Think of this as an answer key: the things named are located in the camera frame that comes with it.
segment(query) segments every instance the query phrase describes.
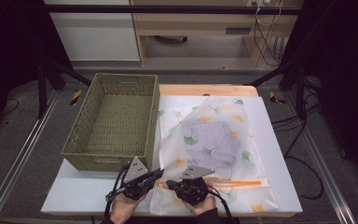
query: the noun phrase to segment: black cable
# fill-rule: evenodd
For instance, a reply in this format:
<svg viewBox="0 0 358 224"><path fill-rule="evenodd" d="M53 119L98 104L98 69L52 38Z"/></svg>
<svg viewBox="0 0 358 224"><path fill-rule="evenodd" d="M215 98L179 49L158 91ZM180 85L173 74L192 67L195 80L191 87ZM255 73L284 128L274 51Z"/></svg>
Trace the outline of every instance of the black cable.
<svg viewBox="0 0 358 224"><path fill-rule="evenodd" d="M256 39L255 39L255 30L258 30L258 32L261 34L261 36L262 36L262 38L263 38L263 40L264 40L264 43L266 44L266 47L267 47L267 49L268 49L268 51L269 51L269 54L271 55L272 59L273 59L277 64L271 64L271 63L268 63L268 62L267 62L266 58L264 57L263 51L260 49L260 47L258 47L257 41L256 41ZM277 60L277 59L274 57L274 54L271 52L271 49L269 48L269 43L268 43L267 39L264 37L263 32L261 32L260 26L258 25L257 14L255 14L254 39L255 39L255 45L256 45L257 49L260 51L260 54L261 54L261 56L263 57L264 62L265 62L266 64L268 64L269 66L278 66L278 65L280 65L280 61Z"/></svg>
<svg viewBox="0 0 358 224"><path fill-rule="evenodd" d="M309 109L307 109L306 112L309 112L309 111L310 111L309 113L307 113L307 115L311 115L311 114L315 113L316 111L318 111L318 110L314 110L314 111L311 111L311 110L314 109L314 108L319 107L319 105L320 105L320 104L316 104L316 105L313 105L312 107L310 107ZM281 125L279 125L279 126L273 127L274 132L276 133L276 132L283 132L283 131L293 130L294 128L292 128L292 129L286 129L286 130L276 130L276 129L281 128L281 127L283 127L283 126L286 126L286 125L288 125L288 124L290 124L290 123L293 123L294 121L296 121L297 118L298 118L298 116L295 116L294 119L291 119L291 120L289 120L288 122L286 122L286 123L284 123L284 124L281 124Z"/></svg>
<svg viewBox="0 0 358 224"><path fill-rule="evenodd" d="M313 105L313 106L311 106L310 108L308 108L306 111L310 111L310 110L312 110L313 108L318 107L319 105L320 105L320 104ZM287 118L287 119L281 119L281 120L272 121L271 124L283 123L283 122L286 122L286 121L289 121L289 120L292 120L292 119L296 119L296 118L298 118L298 115L294 115L294 116L289 117L289 118Z"/></svg>
<svg viewBox="0 0 358 224"><path fill-rule="evenodd" d="M312 168L310 167L308 164L306 164L304 161L302 161L299 158L293 157L293 156L285 156L285 159L291 159L294 161L298 161L301 164L305 165L306 167L308 167L314 174L315 176L318 178L319 184L321 185L321 189L319 191L319 193L316 196L307 196L302 194L298 189L296 189L296 192L298 194L298 196L305 198L305 199L309 199L309 200L317 200L320 199L322 197L322 195L324 194L324 182L322 181L322 179L319 177L318 173Z"/></svg>
<svg viewBox="0 0 358 224"><path fill-rule="evenodd" d="M130 168L130 164L128 163L127 165L123 166L120 170L120 172L118 173L117 175L117 178L116 178L116 182L115 182L115 185L113 186L113 189L111 191L111 194L113 196L112 200L108 201L106 203L106 207L105 207L105 211L104 211L104 216L105 217L109 217L109 211L110 211L110 205L112 204L112 201L113 199L116 197L116 190L117 190L117 184L118 184L118 181L119 179L121 178L121 175L124 173L124 172L128 172L129 168ZM123 175L123 177L121 178L121 183L123 183L123 179L124 179L124 176L126 176L126 173Z"/></svg>
<svg viewBox="0 0 358 224"><path fill-rule="evenodd" d="M14 110L17 109L17 107L19 106L20 102L16 99L7 99L8 101L15 101L16 102L16 105L14 106L14 108L12 108L10 111L6 112L6 113L3 113L3 114L0 114L0 116L4 116L6 114L10 114L11 112L13 112Z"/></svg>
<svg viewBox="0 0 358 224"><path fill-rule="evenodd" d="M308 99L309 97L311 97L313 94L308 95L305 99ZM319 106L319 104L313 105L312 107L310 107L309 109L307 109L307 111L309 111L312 108L315 108L316 106ZM317 200L320 199L322 197L322 195L324 194L324 183L322 181L322 179L319 177L318 173L312 168L310 167L306 162L302 161L299 158L293 157L293 156L289 156L290 151L293 148L293 145L296 143L298 137L301 135L301 133L303 132L305 126L307 124L307 119L304 120L304 122L300 125L302 125L300 131L298 132L298 134L296 135L295 139L293 140L292 144L290 145L290 147L287 149L286 153L284 153L283 158L284 159L290 159L290 160L295 160L300 162L301 164L305 165L307 168L309 168L318 178L320 186L321 186L321 190L319 191L319 193L316 196L308 196L308 195L304 195L302 194L298 189L296 189L296 192L298 194L298 196L305 198L305 199L309 199L309 200Z"/></svg>
<svg viewBox="0 0 358 224"><path fill-rule="evenodd" d="M260 29L260 27L258 27L257 17L255 17L254 39L255 39L255 30L256 30L257 28ZM260 49L260 47L258 47L258 44L257 44L257 40L256 40L256 39L255 39L255 46L257 47L258 51L260 51L261 57L263 58L263 60L264 60L264 62L265 62L266 64L268 64L269 66L278 66L278 64L271 64L271 63L268 63L268 62L267 62L266 58L264 57L263 51Z"/></svg>
<svg viewBox="0 0 358 224"><path fill-rule="evenodd" d="M289 152L292 150L293 146L295 145L295 142L297 141L297 139L301 135L301 133L304 130L306 124L307 124L307 120L305 119L304 122L302 123L302 127L301 127L300 131L298 132L297 136L295 137L295 140L293 140L293 142L290 145L289 149L287 149L286 153L284 153L284 157L286 157L289 154Z"/></svg>
<svg viewBox="0 0 358 224"><path fill-rule="evenodd" d="M227 204L226 200L223 199L223 197L220 195L219 192L215 193L215 192L213 192L211 190L203 189L203 188L197 188L197 189L200 189L202 191L208 192L208 193L212 194L213 196L219 198L220 202L225 207L228 219L232 222L232 224L237 224L237 222L234 220L234 217L231 215L231 212L229 211L228 204Z"/></svg>

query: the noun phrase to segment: plastic bag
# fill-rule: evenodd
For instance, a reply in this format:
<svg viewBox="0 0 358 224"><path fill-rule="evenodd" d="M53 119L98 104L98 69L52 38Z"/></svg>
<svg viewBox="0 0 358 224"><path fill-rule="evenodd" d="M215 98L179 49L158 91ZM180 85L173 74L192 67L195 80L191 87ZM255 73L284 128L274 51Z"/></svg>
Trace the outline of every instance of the plastic bag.
<svg viewBox="0 0 358 224"><path fill-rule="evenodd" d="M190 216L166 180L179 180L188 165L214 169L205 176L225 198L231 213L253 213L278 208L269 187L255 137L240 97L186 98L188 102L159 109L159 162L163 177L154 187L150 212ZM224 207L216 200L219 212Z"/></svg>

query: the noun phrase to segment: floor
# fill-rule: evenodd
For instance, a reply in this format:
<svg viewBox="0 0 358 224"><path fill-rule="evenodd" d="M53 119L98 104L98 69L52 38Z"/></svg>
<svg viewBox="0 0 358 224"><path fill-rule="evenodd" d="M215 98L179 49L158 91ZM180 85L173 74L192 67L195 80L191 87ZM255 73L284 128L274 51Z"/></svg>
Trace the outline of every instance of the floor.
<svg viewBox="0 0 358 224"><path fill-rule="evenodd" d="M152 38L143 67L134 63L110 63L111 67L106 63L74 64L78 73L89 78L97 72L140 73L156 74L160 83L194 84L246 84L274 68L264 63L252 66L240 38L202 36L190 36L186 43L176 39ZM277 76L257 87L271 121L295 114L294 91L280 91L277 86L280 78ZM10 168L19 153L28 147L24 143L38 122L37 83L20 86L8 96L14 100L7 101L7 108L3 112L7 114L0 118L0 188L8 178L13 178L13 185L7 188L8 194L0 194L6 202L0 205L0 223L91 223L90 217L54 217L40 212L62 162L62 145L84 97L80 97L75 106L69 103L76 90L87 91L78 81L67 76L64 79L67 85L63 91L48 92L51 96L58 94L56 106L43 129L35 132L36 141L31 146L33 150L25 153L27 160L18 176L10 173L13 172ZM272 91L276 99L285 100L285 104L271 102ZM309 96L307 108L318 104L318 98L312 91L306 90L305 95ZM244 218L243 223L358 223L358 166L354 161L341 158L339 143L322 112L318 108L310 111L306 127L290 155L300 158L315 170L319 171L322 167L324 172L319 176L325 181L323 195L316 200L299 196L303 213L294 217ZM276 129L282 153L293 143L301 122L294 119L290 124ZM318 155L322 158L322 165L318 163ZM286 160L286 163L299 192L303 196L317 196L321 186L316 175L295 160Z"/></svg>

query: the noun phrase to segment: green wicker basket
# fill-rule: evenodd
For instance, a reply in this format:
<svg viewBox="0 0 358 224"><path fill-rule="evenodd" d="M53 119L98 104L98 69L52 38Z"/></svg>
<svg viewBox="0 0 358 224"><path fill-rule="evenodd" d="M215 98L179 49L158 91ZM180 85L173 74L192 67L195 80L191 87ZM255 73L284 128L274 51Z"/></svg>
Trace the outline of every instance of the green wicker basket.
<svg viewBox="0 0 358 224"><path fill-rule="evenodd" d="M119 171L134 157L150 170L158 103L157 76L96 74L62 155L77 170Z"/></svg>

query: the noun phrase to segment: wire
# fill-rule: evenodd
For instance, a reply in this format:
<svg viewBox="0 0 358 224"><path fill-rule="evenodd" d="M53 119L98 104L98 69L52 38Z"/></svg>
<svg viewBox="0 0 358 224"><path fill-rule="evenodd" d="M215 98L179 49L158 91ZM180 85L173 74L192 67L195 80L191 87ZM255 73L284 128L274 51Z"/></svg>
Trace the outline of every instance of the wire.
<svg viewBox="0 0 358 224"><path fill-rule="evenodd" d="M307 97L305 97L304 101L306 101L308 98L310 98L311 96L315 95L314 93L308 95ZM319 106L320 104L316 104L316 105L313 105L311 106L310 108L308 108L306 111L310 111L312 110L313 108L316 108L317 106ZM294 120L296 120L298 118L298 115L296 116L293 116L289 119L285 119L286 121L287 120L290 120L290 119L293 119L291 120L290 122L293 122ZM306 162L304 162L303 160L299 159L299 158L296 158L296 157L293 157L293 156L289 156L289 153L290 151L293 149L293 146L294 144L296 143L296 141L298 140L299 136L301 135L301 133L303 132L305 126L307 124L307 117L305 118L304 122L298 126L296 126L295 128L299 127L299 126L302 126L300 131L298 132L298 134L296 135L295 139L293 140L292 144L290 145L290 147L287 149L287 151L284 153L283 155L283 158L285 160L287 159L290 159L290 160L294 160L294 161L298 161L300 162L301 164L303 164L304 166L306 166L307 168L309 168L314 174L315 176L318 178L318 181L319 181L319 184L321 186L321 189L319 191L319 193L316 195L316 196L308 196L308 195L305 195L305 194L302 194L301 191L299 189L296 189L296 192L298 194L298 196L302 197L302 198L305 198L305 199L308 199L308 200L317 200L317 199L320 199L322 197L322 195L324 194L324 183L322 181L322 179L319 177L318 173L312 168L310 167Z"/></svg>
<svg viewBox="0 0 358 224"><path fill-rule="evenodd" d="M311 111L312 109L319 107L319 105L320 105L320 104L316 104L316 105L313 105L312 107L310 107L309 109L307 109L306 112L309 112L309 111L310 111L307 115L311 115L311 114L315 113L316 111L319 111L319 110ZM291 119L291 120L289 120L288 122L286 122L286 123L284 123L284 124L282 124L282 125L279 125L279 126L274 127L274 128L273 128L273 129L274 129L274 132L275 132L275 133L278 133L278 132L291 131L291 130L295 129L296 127L301 126L301 124L300 124L300 125L297 125L296 127L291 128L291 129L276 130L276 129L281 128L281 127L283 127L283 126L286 126L286 125L288 125L288 124L290 124L290 123L293 123L294 121L296 121L296 119L298 118L298 116L295 116L295 117L293 117L293 118L294 118L294 119Z"/></svg>
<svg viewBox="0 0 358 224"><path fill-rule="evenodd" d="M310 111L313 108L316 108L318 106L320 106L320 104L313 105L310 108L308 108L306 111ZM281 119L281 120L272 121L271 124L283 123L283 122L286 122L286 121L289 121L289 120L292 120L292 119L296 119L296 118L298 118L298 115L294 115L294 116L292 116L290 118L287 118L287 119Z"/></svg>
<svg viewBox="0 0 358 224"><path fill-rule="evenodd" d="M10 114L11 112L13 112L14 110L17 109L17 107L19 106L20 102L16 99L7 99L8 101L15 101L16 102L16 105L14 106L14 108L12 108L10 111L7 111L6 113L3 113L3 114L0 114L0 116L4 116L4 115L7 115L7 114Z"/></svg>
<svg viewBox="0 0 358 224"><path fill-rule="evenodd" d="M255 46L257 47L258 51L260 51L261 57L263 58L263 60L264 60L264 62L265 62L266 64L268 64L269 66L278 66L278 65L279 65L278 63L277 63L277 64L268 63L267 60L266 60L266 57L264 57L263 51L260 49L260 47L258 47L257 40L255 39L255 30L256 30L256 29L258 29L259 32L260 32L260 34L263 36L263 39L265 40L266 45L267 45L267 48L268 48L268 50L269 50L269 45L267 44L267 40L264 38L264 35L263 35L263 33L261 32L260 27L259 27L258 24L257 24L257 18L255 19L255 29L254 29Z"/></svg>
<svg viewBox="0 0 358 224"><path fill-rule="evenodd" d="M299 158L293 157L293 156L285 156L285 159L290 159L290 160L294 160L294 161L298 161L301 164L305 165L307 168L309 168L314 174L315 176L318 178L319 184L321 185L321 189L319 191L319 193L316 196L307 196L302 194L298 189L296 189L296 192L298 194L298 196L305 198L305 199L309 199L309 200L317 200L320 199L322 197L322 195L324 194L324 182L322 181L322 179L319 177L318 173L312 168L310 167L308 164L306 164L304 161L302 161Z"/></svg>
<svg viewBox="0 0 358 224"><path fill-rule="evenodd" d="M227 213L227 217L228 219L232 222L232 224L237 224L237 222L234 220L234 218L232 217L231 215L231 212L229 211L229 208L228 208L228 205L227 205L227 202L226 200L223 199L223 197L220 195L219 192L215 193L211 190L208 190L208 189L203 189L203 188L197 188L197 189L200 189L202 191L205 191L205 192L208 192L210 194L212 194L213 196L217 197L220 199L220 202L222 203L222 205L225 207L225 210L226 210L226 213Z"/></svg>
<svg viewBox="0 0 358 224"><path fill-rule="evenodd" d="M299 138L299 136L301 135L302 131L305 128L305 125L307 124L307 120L305 119L304 122L302 123L302 127L300 129L300 131L298 132L298 134L295 137L295 140L293 140L292 144L290 145L289 149L287 149L286 153L284 153L284 157L286 157L287 155L289 155L289 152L292 150L293 146L295 145L295 142L297 141L297 139Z"/></svg>
<svg viewBox="0 0 358 224"><path fill-rule="evenodd" d="M265 26L272 25L272 24L273 24L275 21L277 21L277 20L279 19L279 17L281 16L281 1L282 1L282 0L280 0L280 2L278 3L278 8L279 8L279 14L278 14L278 16L274 16L274 20L273 20L272 22L270 22L270 23L263 23L263 22L261 22L261 20L258 19L258 17L257 17L257 13L260 11L261 1L263 1L263 0L258 0L257 11L255 12L255 17L256 17L258 23L260 23L260 24L262 24L262 25L265 25Z"/></svg>
<svg viewBox="0 0 358 224"><path fill-rule="evenodd" d="M130 169L130 164L128 163L127 165L123 166L120 170L120 172L118 173L117 175L117 178L116 178L116 182L115 182L115 185L113 186L113 189L112 191L110 192L112 194L112 200L108 201L106 203L106 207L105 207L105 212L104 212L104 216L105 217L109 217L109 211L110 211L110 205L112 204L112 201L113 199L117 196L116 195L116 190L117 190L117 184L118 184L118 181L119 179L121 178L121 175L125 172L125 174L123 175L123 177L121 178L121 183L123 183L123 179L124 179L124 176L126 176L126 173L128 172L128 170Z"/></svg>

